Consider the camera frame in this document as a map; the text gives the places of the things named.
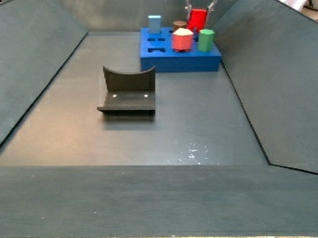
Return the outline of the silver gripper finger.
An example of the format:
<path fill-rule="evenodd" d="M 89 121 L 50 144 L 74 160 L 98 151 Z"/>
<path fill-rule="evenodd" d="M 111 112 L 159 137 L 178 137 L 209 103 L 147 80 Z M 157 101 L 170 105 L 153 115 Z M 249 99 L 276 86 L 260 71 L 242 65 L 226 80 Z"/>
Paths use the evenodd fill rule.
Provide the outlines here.
<path fill-rule="evenodd" d="M 214 12 L 215 10 L 215 6 L 218 4 L 219 0 L 213 0 L 211 3 L 209 4 L 206 10 L 207 10 L 207 13 L 210 14 L 211 12 Z"/>
<path fill-rule="evenodd" d="M 191 13 L 191 4 L 190 4 L 190 0 L 186 0 L 186 19 L 190 19 L 190 13 Z"/>

